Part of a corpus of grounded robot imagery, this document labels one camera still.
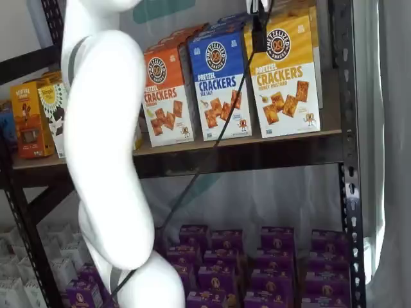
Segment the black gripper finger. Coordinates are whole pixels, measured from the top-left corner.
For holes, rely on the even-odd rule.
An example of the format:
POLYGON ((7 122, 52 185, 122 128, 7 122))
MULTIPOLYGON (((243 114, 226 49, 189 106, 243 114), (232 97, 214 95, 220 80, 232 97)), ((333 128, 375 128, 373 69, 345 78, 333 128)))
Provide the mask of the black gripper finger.
POLYGON ((269 14, 258 12, 252 14, 252 50, 253 52, 267 51, 267 22, 269 14))

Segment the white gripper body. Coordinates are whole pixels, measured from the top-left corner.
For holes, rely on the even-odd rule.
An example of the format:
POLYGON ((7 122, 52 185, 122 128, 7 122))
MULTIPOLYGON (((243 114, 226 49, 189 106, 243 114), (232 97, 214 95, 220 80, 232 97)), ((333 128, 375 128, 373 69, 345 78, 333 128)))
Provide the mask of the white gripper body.
POLYGON ((247 13, 268 13, 273 0, 246 0, 247 13))

